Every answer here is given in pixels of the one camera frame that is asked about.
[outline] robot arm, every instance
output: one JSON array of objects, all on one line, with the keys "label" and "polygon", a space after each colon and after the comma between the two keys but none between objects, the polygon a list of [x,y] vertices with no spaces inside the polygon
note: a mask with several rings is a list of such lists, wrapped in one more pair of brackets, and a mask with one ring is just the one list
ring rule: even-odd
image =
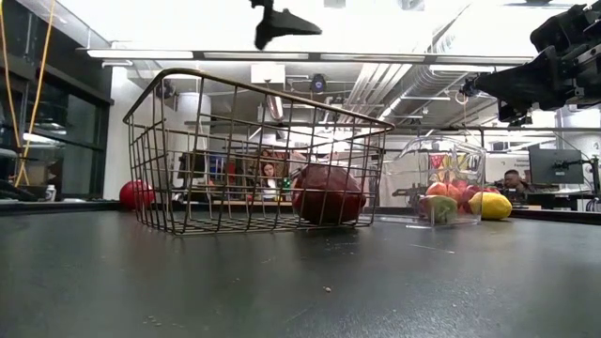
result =
[{"label": "robot arm", "polygon": [[320,35],[321,29],[313,23],[290,13],[273,10],[273,0],[251,0],[253,8],[263,7],[263,20],[256,27],[254,46],[259,51],[265,49],[273,38],[287,35]]},{"label": "robot arm", "polygon": [[497,98],[499,120],[513,126],[531,123],[531,109],[586,108],[601,102],[600,18],[601,1],[549,18],[531,33],[539,52],[531,62],[468,79],[461,93],[483,91]]}]

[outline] window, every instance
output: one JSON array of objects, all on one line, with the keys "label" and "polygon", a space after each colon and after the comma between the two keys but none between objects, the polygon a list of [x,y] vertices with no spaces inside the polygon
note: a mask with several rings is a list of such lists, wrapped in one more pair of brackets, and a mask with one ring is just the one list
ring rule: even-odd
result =
[{"label": "window", "polygon": [[[14,79],[11,84],[13,87],[11,95],[18,124],[23,97],[23,92],[18,89],[23,88],[24,85],[17,79]],[[0,179],[8,180],[9,177],[14,175],[16,151],[17,141],[15,140],[12,114],[8,104],[7,85],[4,78],[2,78],[0,80]]]},{"label": "window", "polygon": [[[27,98],[24,131],[33,116],[35,90],[29,90]],[[33,132],[23,134],[30,144],[29,185],[54,185],[59,199],[100,197],[104,171],[100,112],[94,104],[44,84]]]},{"label": "window", "polygon": [[29,184],[54,185],[57,196],[76,197],[100,193],[102,177],[98,163],[102,151],[57,142],[36,134],[26,134],[31,140],[27,175]]},{"label": "window", "polygon": [[[26,123],[29,125],[36,93],[31,91],[27,102]],[[100,142],[99,109],[76,96],[45,84],[39,98],[35,128],[72,142],[97,146]]]}]

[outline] table surface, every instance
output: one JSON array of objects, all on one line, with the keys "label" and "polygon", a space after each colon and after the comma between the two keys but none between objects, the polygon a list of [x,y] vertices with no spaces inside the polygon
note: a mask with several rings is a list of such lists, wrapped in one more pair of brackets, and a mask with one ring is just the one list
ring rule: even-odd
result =
[{"label": "table surface", "polygon": [[594,225],[174,238],[113,211],[0,223],[0,337],[601,336]]}]

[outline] red ball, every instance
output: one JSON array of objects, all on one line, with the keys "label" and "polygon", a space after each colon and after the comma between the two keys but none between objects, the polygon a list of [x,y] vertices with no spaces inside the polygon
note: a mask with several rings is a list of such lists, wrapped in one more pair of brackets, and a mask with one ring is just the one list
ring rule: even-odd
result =
[{"label": "red ball", "polygon": [[152,187],[144,181],[127,182],[119,192],[119,202],[129,210],[148,207],[154,201]]}]

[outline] metal wire basket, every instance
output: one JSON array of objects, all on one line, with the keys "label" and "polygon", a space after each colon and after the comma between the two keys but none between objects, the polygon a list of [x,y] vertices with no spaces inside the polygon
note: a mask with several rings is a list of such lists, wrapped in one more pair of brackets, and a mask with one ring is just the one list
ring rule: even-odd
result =
[{"label": "metal wire basket", "polygon": [[[174,110],[179,99],[166,98],[174,76],[196,80],[195,94],[187,94],[195,97],[192,110],[181,103]],[[216,90],[231,96],[220,104],[230,112],[206,109]],[[248,113],[247,102],[259,105],[257,119],[240,115]],[[176,235],[370,225],[382,147],[394,128],[194,69],[161,71],[123,122],[129,127],[131,180],[138,183],[132,185],[137,220]],[[351,191],[349,181],[359,189]],[[350,220],[353,195],[364,205],[355,206],[359,212],[350,212]],[[332,216],[337,204],[340,217]]]}]

